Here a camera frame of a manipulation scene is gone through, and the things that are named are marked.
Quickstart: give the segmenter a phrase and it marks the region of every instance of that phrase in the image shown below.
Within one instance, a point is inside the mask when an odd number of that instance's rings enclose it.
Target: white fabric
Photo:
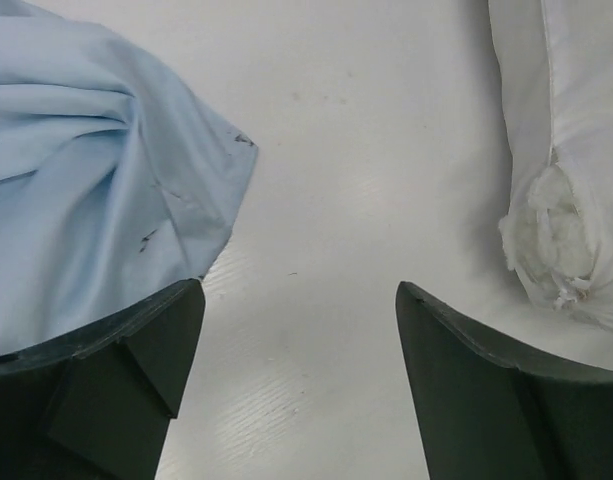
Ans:
[[[513,153],[509,267],[613,328],[613,0],[490,0]]]
[[[0,355],[204,275],[256,153],[118,35],[0,0]]]

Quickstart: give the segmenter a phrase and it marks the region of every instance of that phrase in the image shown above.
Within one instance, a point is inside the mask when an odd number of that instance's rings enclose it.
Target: white pillow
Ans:
[[[490,0],[513,152],[509,268],[613,328],[613,0]]]

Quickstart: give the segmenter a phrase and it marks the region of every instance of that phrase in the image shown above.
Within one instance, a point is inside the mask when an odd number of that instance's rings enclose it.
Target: light blue fabric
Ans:
[[[256,155],[153,56],[0,0],[0,355],[204,275]]]

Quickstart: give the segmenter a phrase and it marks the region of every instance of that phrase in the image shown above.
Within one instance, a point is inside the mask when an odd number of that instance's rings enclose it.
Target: black plastic part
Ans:
[[[613,372],[537,350],[411,283],[397,317],[432,480],[613,480]]]
[[[204,308],[183,281],[0,357],[0,479],[152,480]]]

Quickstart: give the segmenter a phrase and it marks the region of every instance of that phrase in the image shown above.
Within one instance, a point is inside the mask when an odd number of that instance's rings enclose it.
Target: white table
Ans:
[[[261,148],[158,479],[428,478],[397,284],[468,311],[465,278],[511,278],[486,0],[37,3],[152,51]]]

